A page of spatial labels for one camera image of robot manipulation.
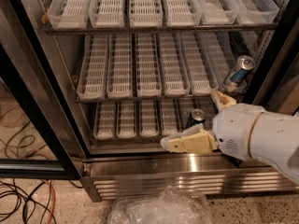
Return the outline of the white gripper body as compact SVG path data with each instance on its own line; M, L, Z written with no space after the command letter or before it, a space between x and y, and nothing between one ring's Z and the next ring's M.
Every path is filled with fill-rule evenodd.
M249 139L258 117L265 109L259 105L236 104L223 108L212 120L219 150L240 161L252 161Z

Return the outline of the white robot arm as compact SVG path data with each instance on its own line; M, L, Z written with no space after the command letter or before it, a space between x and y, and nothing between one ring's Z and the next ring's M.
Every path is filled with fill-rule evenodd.
M299 118L260 105L237 102L220 91L211 98L218 109L212 129L195 124L161 139L175 153L208 154L216 149L242 161L259 161L299 184Z

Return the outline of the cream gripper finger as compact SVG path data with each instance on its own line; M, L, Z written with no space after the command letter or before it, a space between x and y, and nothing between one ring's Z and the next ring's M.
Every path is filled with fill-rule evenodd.
M211 92L211 98L219 111L236 104L236 99L216 90Z
M161 139L163 149L174 153L209 154L218 149L214 134L196 124L181 133Z

